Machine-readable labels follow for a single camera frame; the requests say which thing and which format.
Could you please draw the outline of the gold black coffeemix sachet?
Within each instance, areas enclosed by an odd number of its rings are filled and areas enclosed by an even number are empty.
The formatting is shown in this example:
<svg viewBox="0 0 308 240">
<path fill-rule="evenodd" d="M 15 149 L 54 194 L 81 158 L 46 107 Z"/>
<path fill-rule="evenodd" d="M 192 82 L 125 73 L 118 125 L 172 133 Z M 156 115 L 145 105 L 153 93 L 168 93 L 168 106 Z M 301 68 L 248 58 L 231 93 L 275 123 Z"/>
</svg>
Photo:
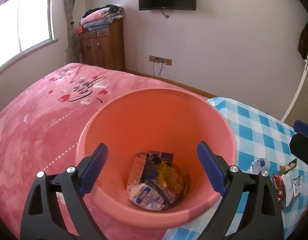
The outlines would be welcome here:
<svg viewBox="0 0 308 240">
<path fill-rule="evenodd" d="M 293 159 L 290 163 L 280 166 L 280 175 L 282 176 L 283 174 L 287 174 L 289 171 L 291 171 L 292 169 L 296 168 L 297 166 L 297 159 Z"/>
</svg>

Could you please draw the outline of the red milk tea packet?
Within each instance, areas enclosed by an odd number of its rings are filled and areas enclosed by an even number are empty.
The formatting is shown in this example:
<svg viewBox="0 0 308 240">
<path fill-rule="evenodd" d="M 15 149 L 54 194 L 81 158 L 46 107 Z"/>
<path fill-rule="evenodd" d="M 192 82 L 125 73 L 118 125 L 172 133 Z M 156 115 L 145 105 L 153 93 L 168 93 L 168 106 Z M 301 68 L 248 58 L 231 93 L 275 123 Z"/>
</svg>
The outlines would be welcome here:
<svg viewBox="0 0 308 240">
<path fill-rule="evenodd" d="M 281 178 L 281 176 L 273 174 L 273 185 L 276 190 L 276 197 L 277 201 L 279 202 L 280 209 L 283 210 L 285 208 L 286 192 L 285 192 L 285 185 L 283 183 L 283 179 Z"/>
</svg>

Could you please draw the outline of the pink plastic trash bucket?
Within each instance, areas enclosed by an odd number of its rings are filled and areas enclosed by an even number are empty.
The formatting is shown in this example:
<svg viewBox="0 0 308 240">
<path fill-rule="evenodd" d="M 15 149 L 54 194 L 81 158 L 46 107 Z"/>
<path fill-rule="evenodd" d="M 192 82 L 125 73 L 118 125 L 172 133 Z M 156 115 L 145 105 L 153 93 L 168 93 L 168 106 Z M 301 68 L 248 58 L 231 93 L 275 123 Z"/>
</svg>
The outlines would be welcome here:
<svg viewBox="0 0 308 240">
<path fill-rule="evenodd" d="M 105 144 L 108 158 L 88 199 L 104 214 L 144 229 L 169 229 L 205 213 L 220 198 L 197 157 L 205 141 L 214 154 L 236 164 L 234 133 L 223 115 L 206 100 L 176 89 L 141 89 L 106 103 L 80 136 L 76 162 Z M 174 164 L 190 175 L 187 195 L 172 208 L 151 212 L 136 207 L 126 192 L 139 152 L 172 153 Z"/>
</svg>

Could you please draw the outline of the white silver wrapper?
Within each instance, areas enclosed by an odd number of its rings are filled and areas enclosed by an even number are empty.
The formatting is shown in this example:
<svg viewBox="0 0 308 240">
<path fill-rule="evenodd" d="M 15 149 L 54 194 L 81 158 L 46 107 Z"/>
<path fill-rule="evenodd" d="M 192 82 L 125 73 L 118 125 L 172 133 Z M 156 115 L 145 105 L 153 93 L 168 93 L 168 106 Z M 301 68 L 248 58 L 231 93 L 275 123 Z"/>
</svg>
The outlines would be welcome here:
<svg viewBox="0 0 308 240">
<path fill-rule="evenodd" d="M 286 207 L 288 207 L 294 198 L 302 194 L 304 176 L 301 175 L 296 178 L 290 178 L 289 175 L 283 174 L 281 178 L 285 188 L 285 204 Z"/>
</svg>

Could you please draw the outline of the blue white checkered tablecloth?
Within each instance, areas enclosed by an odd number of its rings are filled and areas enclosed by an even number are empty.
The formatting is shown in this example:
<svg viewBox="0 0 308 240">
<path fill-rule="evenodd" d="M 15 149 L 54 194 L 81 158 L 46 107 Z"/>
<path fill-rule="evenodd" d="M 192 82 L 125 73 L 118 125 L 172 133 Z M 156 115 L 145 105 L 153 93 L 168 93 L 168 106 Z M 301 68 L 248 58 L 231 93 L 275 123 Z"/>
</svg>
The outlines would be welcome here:
<svg viewBox="0 0 308 240">
<path fill-rule="evenodd" d="M 276 118 L 244 103 L 229 98 L 215 97 L 207 102 L 214 106 L 230 124 L 237 146 L 236 165 L 247 171 L 253 161 L 266 158 L 269 174 L 279 172 L 280 166 L 295 159 L 289 149 L 294 129 Z M 296 228 L 308 206 L 308 165 L 298 160 L 296 168 L 288 173 L 290 178 L 303 178 L 301 194 L 293 198 L 282 211 L 284 237 Z"/>
</svg>

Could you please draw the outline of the white blue tissue pack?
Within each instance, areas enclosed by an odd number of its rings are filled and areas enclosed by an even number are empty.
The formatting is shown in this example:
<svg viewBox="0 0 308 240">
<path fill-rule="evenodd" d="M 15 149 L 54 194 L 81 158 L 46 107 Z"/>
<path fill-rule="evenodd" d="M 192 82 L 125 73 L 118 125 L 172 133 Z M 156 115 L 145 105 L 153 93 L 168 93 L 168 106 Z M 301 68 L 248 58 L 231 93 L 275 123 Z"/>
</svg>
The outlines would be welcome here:
<svg viewBox="0 0 308 240">
<path fill-rule="evenodd" d="M 163 197 L 146 184 L 134 186 L 129 196 L 130 202 L 147 211 L 161 211 L 165 206 Z"/>
</svg>

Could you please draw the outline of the tan flat packet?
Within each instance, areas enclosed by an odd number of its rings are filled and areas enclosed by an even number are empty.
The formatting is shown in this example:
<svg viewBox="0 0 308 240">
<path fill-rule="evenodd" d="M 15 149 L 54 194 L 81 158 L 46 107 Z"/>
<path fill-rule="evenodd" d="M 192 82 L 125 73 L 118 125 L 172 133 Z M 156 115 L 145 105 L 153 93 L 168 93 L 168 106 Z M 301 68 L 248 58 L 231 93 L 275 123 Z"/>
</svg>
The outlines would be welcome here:
<svg viewBox="0 0 308 240">
<path fill-rule="evenodd" d="M 139 184 L 143 169 L 145 167 L 146 163 L 146 158 L 147 158 L 147 153 L 141 152 L 138 153 L 133 161 L 133 165 L 130 170 L 130 174 L 127 180 L 127 185 L 126 185 L 126 192 L 129 195 L 131 190 Z"/>
</svg>

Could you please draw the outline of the yellow snack wrapper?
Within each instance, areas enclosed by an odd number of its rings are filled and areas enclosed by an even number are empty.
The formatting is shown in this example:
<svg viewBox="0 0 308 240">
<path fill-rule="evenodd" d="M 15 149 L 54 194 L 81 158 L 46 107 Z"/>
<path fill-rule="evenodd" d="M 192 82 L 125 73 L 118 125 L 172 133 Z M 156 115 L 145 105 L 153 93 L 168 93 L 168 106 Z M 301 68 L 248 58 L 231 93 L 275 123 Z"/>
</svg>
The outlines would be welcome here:
<svg viewBox="0 0 308 240">
<path fill-rule="evenodd" d="M 163 161 L 158 169 L 158 183 L 168 197 L 169 203 L 173 204 L 179 198 L 186 196 L 190 184 L 189 172 L 182 172 L 172 163 Z"/>
</svg>

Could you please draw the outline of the dark cardboard box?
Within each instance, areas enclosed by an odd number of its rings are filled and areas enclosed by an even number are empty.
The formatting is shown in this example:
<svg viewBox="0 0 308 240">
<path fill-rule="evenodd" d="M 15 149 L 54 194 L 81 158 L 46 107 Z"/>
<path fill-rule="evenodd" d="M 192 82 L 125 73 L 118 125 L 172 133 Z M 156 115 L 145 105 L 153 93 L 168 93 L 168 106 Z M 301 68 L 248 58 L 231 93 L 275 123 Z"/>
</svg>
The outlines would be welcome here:
<svg viewBox="0 0 308 240">
<path fill-rule="evenodd" d="M 162 162 L 171 164 L 174 158 L 173 153 L 149 151 L 146 154 L 145 165 L 139 183 L 148 184 L 158 176 L 158 169 Z"/>
</svg>

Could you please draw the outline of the brown wooden cabinet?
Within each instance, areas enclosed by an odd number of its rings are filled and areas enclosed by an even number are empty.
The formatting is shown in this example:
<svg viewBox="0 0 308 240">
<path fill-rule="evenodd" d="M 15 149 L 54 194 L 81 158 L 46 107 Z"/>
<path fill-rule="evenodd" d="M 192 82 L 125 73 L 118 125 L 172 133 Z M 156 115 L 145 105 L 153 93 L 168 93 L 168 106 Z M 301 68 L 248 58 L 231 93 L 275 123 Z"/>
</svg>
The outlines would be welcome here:
<svg viewBox="0 0 308 240">
<path fill-rule="evenodd" d="M 125 71 L 123 20 L 115 20 L 105 28 L 78 35 L 82 62 L 110 70 Z"/>
</svg>

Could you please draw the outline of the red item on cabinet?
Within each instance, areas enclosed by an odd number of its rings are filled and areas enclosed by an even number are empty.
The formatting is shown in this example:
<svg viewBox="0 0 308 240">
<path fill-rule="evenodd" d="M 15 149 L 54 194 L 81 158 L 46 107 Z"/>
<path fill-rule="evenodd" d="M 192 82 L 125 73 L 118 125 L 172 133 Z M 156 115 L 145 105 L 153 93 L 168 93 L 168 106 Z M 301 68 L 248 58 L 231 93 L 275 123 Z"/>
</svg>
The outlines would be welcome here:
<svg viewBox="0 0 308 240">
<path fill-rule="evenodd" d="M 83 28 L 83 26 L 76 27 L 76 33 L 77 34 L 81 34 L 81 33 L 84 33 L 84 32 L 85 32 L 85 29 Z"/>
</svg>

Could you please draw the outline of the white framed window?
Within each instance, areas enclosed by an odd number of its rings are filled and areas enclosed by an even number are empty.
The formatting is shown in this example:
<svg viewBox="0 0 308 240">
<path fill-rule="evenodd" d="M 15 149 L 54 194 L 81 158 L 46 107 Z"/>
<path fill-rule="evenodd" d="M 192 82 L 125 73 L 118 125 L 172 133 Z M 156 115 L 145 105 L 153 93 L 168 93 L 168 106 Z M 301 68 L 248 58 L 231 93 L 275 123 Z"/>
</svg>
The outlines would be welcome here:
<svg viewBox="0 0 308 240">
<path fill-rule="evenodd" d="M 56 39 L 53 0 L 1 0 L 0 74 Z"/>
</svg>

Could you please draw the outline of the pile of folded blankets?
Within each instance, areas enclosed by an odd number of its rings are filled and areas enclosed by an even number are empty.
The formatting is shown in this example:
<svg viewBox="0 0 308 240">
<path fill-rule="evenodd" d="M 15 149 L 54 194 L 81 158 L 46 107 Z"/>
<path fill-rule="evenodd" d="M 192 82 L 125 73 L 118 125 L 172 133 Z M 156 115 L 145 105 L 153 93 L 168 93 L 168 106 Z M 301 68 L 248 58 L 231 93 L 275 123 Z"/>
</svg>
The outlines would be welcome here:
<svg viewBox="0 0 308 240">
<path fill-rule="evenodd" d="M 120 20 L 125 16 L 124 7 L 108 4 L 102 8 L 94 8 L 85 13 L 80 20 L 80 25 L 84 29 L 91 29 L 100 25 L 109 25 L 115 20 Z"/>
</svg>

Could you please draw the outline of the grey checkered curtain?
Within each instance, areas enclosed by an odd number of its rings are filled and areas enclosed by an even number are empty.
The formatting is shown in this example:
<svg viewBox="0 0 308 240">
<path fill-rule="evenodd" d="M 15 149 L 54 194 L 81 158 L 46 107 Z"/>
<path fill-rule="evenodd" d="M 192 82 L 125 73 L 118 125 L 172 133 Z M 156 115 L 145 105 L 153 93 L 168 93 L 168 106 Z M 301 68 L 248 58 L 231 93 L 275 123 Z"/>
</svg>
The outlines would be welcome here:
<svg viewBox="0 0 308 240">
<path fill-rule="evenodd" d="M 67 42 L 66 49 L 67 59 L 69 62 L 77 62 L 78 57 L 76 55 L 76 40 L 74 37 L 74 21 L 73 21 L 73 9 L 76 0 L 63 0 L 66 28 L 67 28 Z"/>
</svg>

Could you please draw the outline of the wall power socket strip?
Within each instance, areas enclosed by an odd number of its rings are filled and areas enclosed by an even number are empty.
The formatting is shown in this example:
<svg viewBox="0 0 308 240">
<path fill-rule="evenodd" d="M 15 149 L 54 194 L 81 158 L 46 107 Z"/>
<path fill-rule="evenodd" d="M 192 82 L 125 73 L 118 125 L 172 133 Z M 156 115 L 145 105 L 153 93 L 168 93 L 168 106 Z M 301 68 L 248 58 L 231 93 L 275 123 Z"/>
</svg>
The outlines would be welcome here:
<svg viewBox="0 0 308 240">
<path fill-rule="evenodd" d="M 157 56 L 149 56 L 149 61 L 153 63 L 163 63 L 167 66 L 172 66 L 172 59 L 166 59 L 162 57 L 157 57 Z"/>
</svg>

